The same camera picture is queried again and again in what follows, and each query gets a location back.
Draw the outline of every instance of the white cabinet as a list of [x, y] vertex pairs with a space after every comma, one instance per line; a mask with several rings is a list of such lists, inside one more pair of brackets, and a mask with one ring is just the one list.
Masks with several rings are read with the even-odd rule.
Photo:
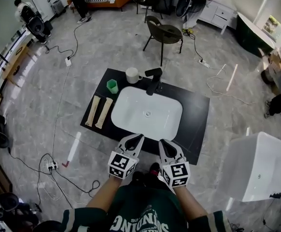
[[217, 6], [205, 6], [200, 18], [211, 21], [216, 13], [217, 8]]
[[223, 34], [235, 12], [236, 7], [231, 0], [207, 0], [204, 10], [199, 16], [199, 20], [221, 28], [221, 34]]

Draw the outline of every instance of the faucet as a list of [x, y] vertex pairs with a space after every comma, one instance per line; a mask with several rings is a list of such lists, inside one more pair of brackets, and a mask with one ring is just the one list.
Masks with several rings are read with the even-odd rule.
[[156, 90], [158, 90], [159, 85], [161, 83], [161, 75], [162, 75], [162, 69], [161, 68], [156, 68], [152, 69], [149, 71], [145, 71], [145, 75], [148, 76], [153, 76], [151, 84], [146, 90], [146, 94], [152, 96]]

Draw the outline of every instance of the black countertop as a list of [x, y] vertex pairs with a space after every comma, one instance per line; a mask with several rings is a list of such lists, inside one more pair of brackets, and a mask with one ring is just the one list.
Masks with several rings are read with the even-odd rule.
[[[110, 93], [110, 91], [106, 88], [106, 83], [110, 79], [117, 81], [119, 87], [119, 92], [117, 94]], [[94, 94], [101, 97], [101, 100], [98, 104], [98, 108], [93, 120], [93, 126], [90, 127], [85, 124], [89, 116], [93, 97], [81, 121], [81, 126], [117, 141], [120, 141], [123, 137], [131, 135], [131, 132], [116, 127], [112, 123], [112, 109], [114, 108], [120, 91], [123, 88], [132, 86], [146, 90], [150, 82], [151, 79], [144, 77], [137, 83], [130, 84], [126, 80], [125, 72], [107, 69]], [[165, 84], [163, 82], [160, 87], [162, 88], [155, 92], [156, 94], [173, 98], [179, 101], [183, 106], [183, 114], [180, 120], [178, 132], [172, 141], [183, 149], [183, 153], [189, 163], [196, 165], [203, 144], [210, 99], [203, 95], [193, 93], [173, 85]], [[108, 114], [106, 115], [102, 129], [99, 129], [95, 127], [95, 124], [97, 123], [99, 115], [102, 112], [104, 103], [106, 102], [106, 97], [113, 99], [113, 103], [108, 111]], [[142, 150], [159, 155], [158, 141], [145, 138]]]

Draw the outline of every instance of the gray tile floor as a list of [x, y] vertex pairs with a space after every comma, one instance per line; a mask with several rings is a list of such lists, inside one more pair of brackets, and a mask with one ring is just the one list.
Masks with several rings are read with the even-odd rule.
[[[164, 17], [162, 23], [181, 28], [182, 23], [175, 16]], [[78, 19], [71, 11], [55, 19], [49, 46], [59, 45], [60, 50], [75, 49], [73, 30]], [[53, 49], [47, 55], [43, 46], [34, 46], [38, 57], [34, 61], [28, 59], [15, 76], [21, 88], [8, 83], [4, 89], [1, 109], [8, 114], [7, 128], [13, 139], [15, 157], [37, 169], [45, 153], [53, 154], [60, 163], [66, 162], [72, 145], [76, 144], [73, 161], [68, 168], [60, 166], [60, 172], [85, 190], [91, 188], [95, 179], [101, 183], [107, 179], [107, 161], [117, 142], [81, 127], [80, 122], [107, 68], [124, 71], [133, 66], [143, 73], [159, 67], [160, 43], [151, 40], [146, 51], [142, 51], [149, 37], [143, 21], [144, 11], [136, 15], [134, 4], [126, 5], [123, 12], [95, 11], [92, 20], [76, 31], [78, 52], [72, 58], [71, 68], [64, 61], [70, 52], [59, 54]], [[181, 54], [178, 53], [180, 44], [165, 46], [163, 80], [211, 98], [203, 147], [197, 166], [191, 166], [192, 176], [187, 187], [209, 212], [226, 210], [229, 197], [217, 191], [217, 185], [229, 142], [244, 136], [247, 127], [254, 133], [264, 131], [281, 139], [281, 117], [263, 117], [264, 100], [274, 95], [260, 79], [261, 59], [242, 49], [228, 29], [221, 36], [219, 29], [200, 22], [195, 35], [197, 50], [206, 62], [213, 68], [226, 64], [226, 74], [221, 72], [219, 75], [223, 80], [210, 79], [209, 85], [216, 91], [225, 92], [234, 66], [238, 64], [229, 94], [248, 103], [255, 102], [246, 105], [211, 92], [206, 79], [216, 75], [218, 70], [198, 64], [199, 57], [190, 38], [184, 38]], [[138, 168], [148, 170], [157, 159], [157, 156], [141, 152]], [[38, 203], [38, 174], [12, 159], [6, 150], [0, 149], [0, 162], [14, 184], [15, 193], [25, 201]], [[41, 163], [44, 171], [45, 162]], [[87, 194], [57, 173], [54, 177], [74, 207], [83, 207], [90, 200]], [[60, 221], [69, 205], [55, 184], [43, 174], [41, 183], [43, 219]], [[270, 203], [270, 200], [234, 202], [226, 213], [230, 222], [240, 223], [247, 231], [267, 231], [262, 224], [262, 214]], [[275, 227], [281, 219], [280, 214], [281, 200], [276, 200], [266, 212], [268, 226]]]

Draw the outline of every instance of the white mug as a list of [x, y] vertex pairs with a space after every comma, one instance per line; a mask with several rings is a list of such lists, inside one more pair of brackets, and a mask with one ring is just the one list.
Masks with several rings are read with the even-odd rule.
[[130, 84], [137, 83], [142, 79], [142, 76], [139, 75], [139, 71], [136, 68], [130, 67], [126, 70], [126, 80]]

